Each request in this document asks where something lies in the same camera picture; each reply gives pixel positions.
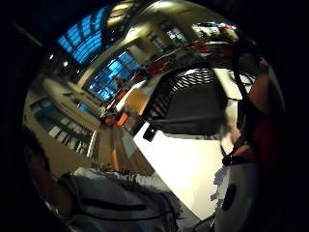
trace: glass ceiling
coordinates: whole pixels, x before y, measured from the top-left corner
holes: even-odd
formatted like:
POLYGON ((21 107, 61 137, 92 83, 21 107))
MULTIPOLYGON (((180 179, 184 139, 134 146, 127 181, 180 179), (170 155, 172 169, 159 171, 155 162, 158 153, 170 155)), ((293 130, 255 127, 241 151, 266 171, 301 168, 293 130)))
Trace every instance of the glass ceiling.
POLYGON ((101 30, 104 28, 109 7, 87 15, 58 39, 59 45, 79 64, 85 64, 101 48, 101 30))

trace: hand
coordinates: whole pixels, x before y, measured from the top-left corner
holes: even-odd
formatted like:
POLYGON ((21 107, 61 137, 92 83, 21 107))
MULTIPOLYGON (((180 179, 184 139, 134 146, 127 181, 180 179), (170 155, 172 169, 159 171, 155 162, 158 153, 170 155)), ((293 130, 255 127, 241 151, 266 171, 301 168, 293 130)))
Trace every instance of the hand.
POLYGON ((257 154, 250 145, 242 145, 232 154, 232 157, 243 157, 247 162, 257 162, 257 154))

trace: person in red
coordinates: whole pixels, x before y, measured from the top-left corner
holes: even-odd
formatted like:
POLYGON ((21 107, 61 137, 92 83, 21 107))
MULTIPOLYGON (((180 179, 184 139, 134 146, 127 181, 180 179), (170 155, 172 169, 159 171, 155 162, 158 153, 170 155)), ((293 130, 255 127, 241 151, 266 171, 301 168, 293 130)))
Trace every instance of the person in red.
POLYGON ((244 104, 245 121, 238 130, 232 158, 258 164, 262 178, 269 176, 278 158, 278 132, 269 110, 269 77, 265 61, 259 64, 258 76, 244 104))

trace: hair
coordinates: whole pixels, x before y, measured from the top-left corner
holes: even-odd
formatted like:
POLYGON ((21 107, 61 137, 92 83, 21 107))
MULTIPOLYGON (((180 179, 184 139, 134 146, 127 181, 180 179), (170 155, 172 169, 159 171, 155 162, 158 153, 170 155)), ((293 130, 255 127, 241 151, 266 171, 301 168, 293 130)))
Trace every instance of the hair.
MULTIPOLYGON (((23 127, 22 128, 23 147, 28 146, 36 156, 41 156, 45 163, 45 169, 50 172, 50 164, 48 157, 45 154, 45 150, 42 147, 39 139, 36 137, 33 131, 23 127)), ((29 154, 25 154, 25 158, 28 161, 31 157, 29 154)))

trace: window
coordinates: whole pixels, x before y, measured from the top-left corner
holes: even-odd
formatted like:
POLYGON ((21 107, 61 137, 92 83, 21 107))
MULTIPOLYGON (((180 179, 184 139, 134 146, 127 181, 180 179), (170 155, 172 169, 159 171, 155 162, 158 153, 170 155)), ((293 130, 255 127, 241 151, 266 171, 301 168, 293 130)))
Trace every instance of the window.
POLYGON ((90 34, 90 16, 85 17, 82 20, 82 28, 83 28, 83 34, 84 37, 87 37, 90 34))
POLYGON ((59 45, 79 64, 92 60, 101 48, 101 29, 108 9, 105 7, 95 14, 87 15, 58 40, 59 45))
POLYGON ((183 33, 176 27, 174 27, 170 31, 167 31, 166 34, 174 42, 175 45, 186 42, 186 38, 184 37, 183 33))
POLYGON ((166 44, 163 42, 163 40, 157 36, 154 32, 151 32, 147 38, 151 41, 152 44, 160 51, 163 52, 164 48, 166 47, 166 44))
POLYGON ((119 90, 113 79, 118 76, 127 80, 130 78, 132 71, 137 68, 139 68, 139 65, 134 58, 129 52, 124 51, 108 62, 105 68, 97 74, 89 90, 101 99, 109 100, 119 90))
POLYGON ((49 100, 38 101, 31 110, 41 126, 58 142, 81 155, 87 155, 92 132, 59 111, 49 100))

